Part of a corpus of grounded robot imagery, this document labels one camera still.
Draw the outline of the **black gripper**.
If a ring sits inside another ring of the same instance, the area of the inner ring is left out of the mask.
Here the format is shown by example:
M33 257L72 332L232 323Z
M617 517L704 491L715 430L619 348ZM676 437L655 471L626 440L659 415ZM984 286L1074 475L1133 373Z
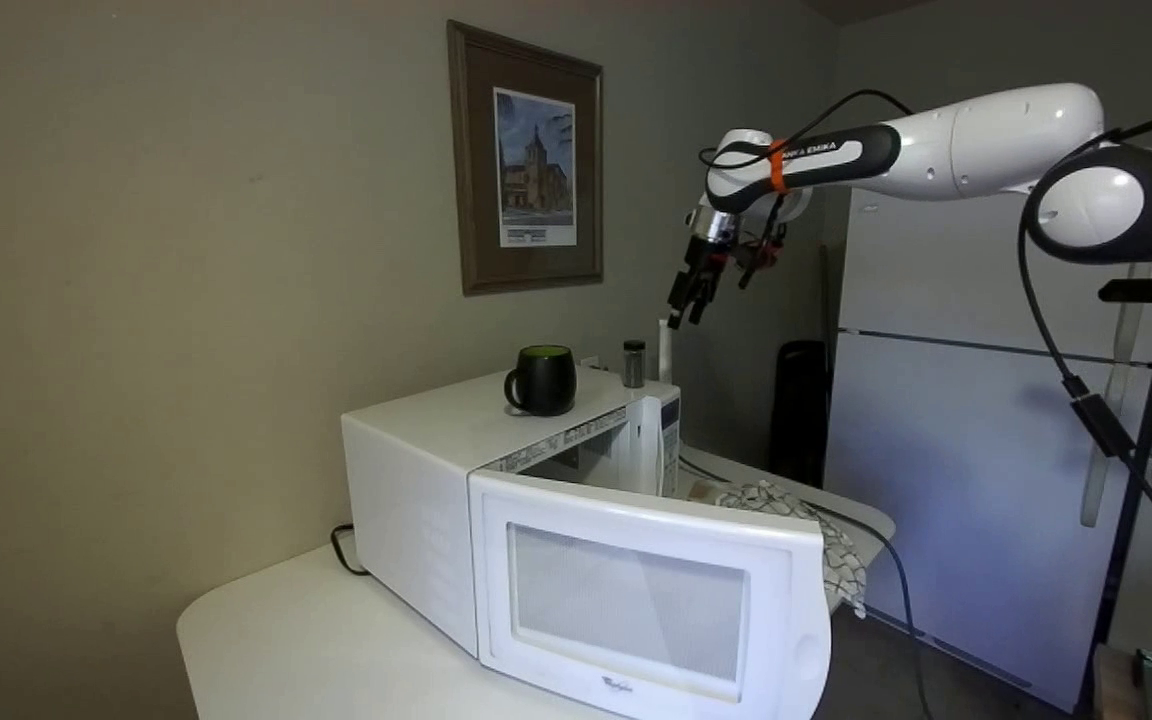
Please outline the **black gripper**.
M785 197L765 197L742 211L718 211L706 200L699 200L689 211L691 241L706 257L732 261L741 267L741 279L750 279L761 267L774 266L785 237L787 237L787 222L792 222L792 209ZM718 294L718 272L706 272L697 279L691 267L679 267L664 299L668 328L679 328L685 320L699 323L715 294Z

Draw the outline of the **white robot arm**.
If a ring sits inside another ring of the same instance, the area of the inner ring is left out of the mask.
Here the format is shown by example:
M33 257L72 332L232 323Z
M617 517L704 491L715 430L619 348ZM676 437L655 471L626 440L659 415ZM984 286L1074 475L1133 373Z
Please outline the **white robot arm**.
M704 152L668 320L699 320L741 250L741 215L772 197L866 187L898 200L1020 191L1020 227L1066 266L1152 266L1152 148L1105 126L1087 83L1003 89L928 111L772 138L726 129Z

